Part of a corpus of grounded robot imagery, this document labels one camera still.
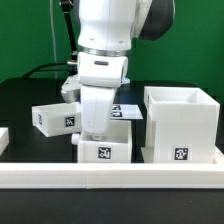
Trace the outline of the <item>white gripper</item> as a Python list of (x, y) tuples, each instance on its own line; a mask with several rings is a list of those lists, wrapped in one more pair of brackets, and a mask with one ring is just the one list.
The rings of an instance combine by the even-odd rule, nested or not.
[(115, 93), (127, 74), (128, 58), (78, 54), (81, 85), (82, 129), (93, 140), (102, 140), (109, 125)]

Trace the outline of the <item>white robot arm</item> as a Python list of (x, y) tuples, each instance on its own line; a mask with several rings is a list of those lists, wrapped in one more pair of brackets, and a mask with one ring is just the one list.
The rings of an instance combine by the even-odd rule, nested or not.
[(75, 73), (62, 86), (67, 103), (81, 101), (81, 130), (106, 135), (117, 89), (128, 70), (132, 40), (156, 40), (172, 26), (174, 0), (75, 0), (80, 25)]

